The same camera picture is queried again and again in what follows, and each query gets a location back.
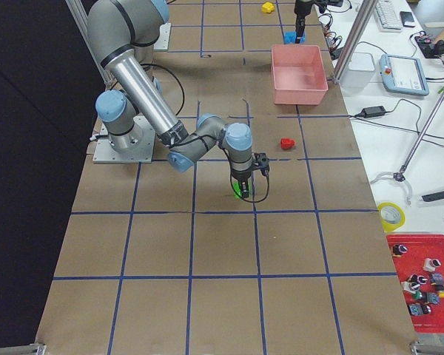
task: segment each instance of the tape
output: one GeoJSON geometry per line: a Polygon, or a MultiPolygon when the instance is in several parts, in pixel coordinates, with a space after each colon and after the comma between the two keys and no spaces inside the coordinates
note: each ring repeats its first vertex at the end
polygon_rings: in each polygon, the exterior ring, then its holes
{"type": "Polygon", "coordinates": [[[378,206],[378,212],[380,213],[384,231],[394,231],[405,224],[405,213],[394,203],[381,203],[378,206]]]}

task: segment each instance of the pink bin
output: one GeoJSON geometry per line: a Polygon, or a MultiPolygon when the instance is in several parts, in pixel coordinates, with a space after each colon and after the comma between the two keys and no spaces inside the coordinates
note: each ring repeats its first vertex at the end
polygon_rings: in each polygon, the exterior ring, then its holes
{"type": "Polygon", "coordinates": [[[319,46],[272,46],[275,104],[318,105],[327,92],[319,46]]]}

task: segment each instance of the white keyboard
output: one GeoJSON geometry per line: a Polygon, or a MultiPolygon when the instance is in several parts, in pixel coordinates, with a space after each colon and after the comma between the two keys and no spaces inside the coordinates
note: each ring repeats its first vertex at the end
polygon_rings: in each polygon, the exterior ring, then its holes
{"type": "Polygon", "coordinates": [[[392,0],[378,0],[375,6],[375,18],[382,32],[401,32],[403,24],[398,18],[392,0]]]}

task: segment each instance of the black phone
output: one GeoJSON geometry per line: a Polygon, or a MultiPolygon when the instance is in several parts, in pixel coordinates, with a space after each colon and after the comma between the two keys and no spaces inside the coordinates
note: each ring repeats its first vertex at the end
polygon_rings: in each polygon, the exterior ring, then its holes
{"type": "Polygon", "coordinates": [[[401,23],[403,23],[404,27],[414,27],[416,24],[414,23],[413,14],[409,11],[400,11],[401,23]]]}

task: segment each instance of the dark background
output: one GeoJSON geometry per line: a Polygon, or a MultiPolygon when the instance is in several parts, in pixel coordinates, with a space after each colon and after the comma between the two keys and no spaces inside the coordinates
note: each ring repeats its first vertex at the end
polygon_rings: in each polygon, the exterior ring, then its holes
{"type": "Polygon", "coordinates": [[[0,0],[0,347],[35,340],[103,90],[64,0],[0,0]]]}

